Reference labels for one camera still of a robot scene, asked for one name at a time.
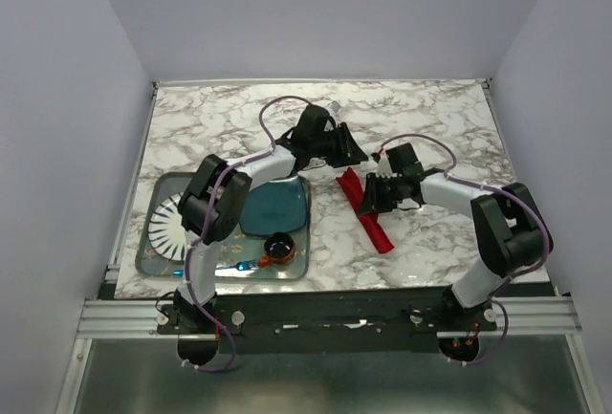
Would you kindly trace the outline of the red cloth napkin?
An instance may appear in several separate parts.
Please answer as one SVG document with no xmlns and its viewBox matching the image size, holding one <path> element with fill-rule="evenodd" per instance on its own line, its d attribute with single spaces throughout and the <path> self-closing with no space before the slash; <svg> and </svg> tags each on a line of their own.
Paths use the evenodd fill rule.
<svg viewBox="0 0 612 414">
<path fill-rule="evenodd" d="M 392 251 L 394 246 L 379 224 L 378 214 L 359 214 L 364 193 L 361 181 L 353 168 L 348 167 L 341 176 L 337 177 L 337 182 L 376 251 L 380 254 Z"/>
</svg>

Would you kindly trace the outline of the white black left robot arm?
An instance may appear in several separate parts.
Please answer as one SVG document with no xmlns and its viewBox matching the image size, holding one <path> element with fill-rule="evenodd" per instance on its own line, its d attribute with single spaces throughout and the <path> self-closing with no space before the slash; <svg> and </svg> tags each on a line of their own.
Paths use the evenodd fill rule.
<svg viewBox="0 0 612 414">
<path fill-rule="evenodd" d="M 337 123 L 328 109 L 308 103 L 296 126 L 271 138 L 268 148 L 231 161 L 214 154 L 203 159 L 178 204 L 187 247 L 183 280 L 173 305 L 188 331 L 203 332 L 210 323 L 227 330 L 208 304 L 216 296 L 215 270 L 222 242 L 237 226 L 249 193 L 295 175 L 312 159 L 342 168 L 364 163 L 368 156 L 346 123 Z"/>
</svg>

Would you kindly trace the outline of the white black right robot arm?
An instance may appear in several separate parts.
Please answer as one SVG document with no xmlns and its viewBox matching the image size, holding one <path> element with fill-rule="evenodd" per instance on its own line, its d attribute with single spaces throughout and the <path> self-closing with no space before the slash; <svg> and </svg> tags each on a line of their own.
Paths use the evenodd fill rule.
<svg viewBox="0 0 612 414">
<path fill-rule="evenodd" d="M 453 330 L 474 319 L 475 308 L 519 276 L 538 270 L 554 242 L 529 189 L 520 183 L 477 185 L 433 168 L 412 175 L 366 176 L 359 215 L 389 212 L 404 200 L 443 207 L 471 218 L 478 257 L 442 295 L 440 318 Z"/>
</svg>

